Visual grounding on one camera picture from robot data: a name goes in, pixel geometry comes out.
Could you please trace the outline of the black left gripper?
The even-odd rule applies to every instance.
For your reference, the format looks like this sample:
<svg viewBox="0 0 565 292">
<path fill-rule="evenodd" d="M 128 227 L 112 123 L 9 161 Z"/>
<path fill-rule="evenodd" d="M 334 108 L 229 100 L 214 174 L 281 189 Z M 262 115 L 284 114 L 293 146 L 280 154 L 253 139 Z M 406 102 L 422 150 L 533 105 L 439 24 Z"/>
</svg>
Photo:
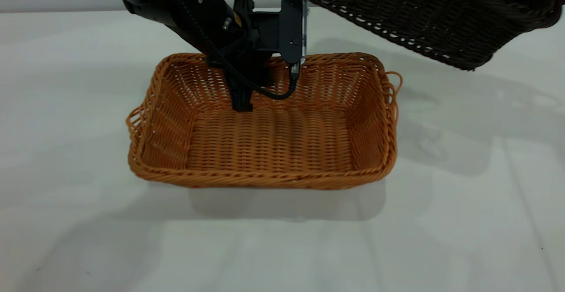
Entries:
<svg viewBox="0 0 565 292">
<path fill-rule="evenodd" d="M 232 109 L 252 112 L 252 87 L 272 85 L 268 63 L 272 52 L 258 51 L 260 34 L 256 31 L 210 31 L 207 36 L 214 49 L 207 53 L 207 64 L 220 68 L 230 88 Z"/>
</svg>

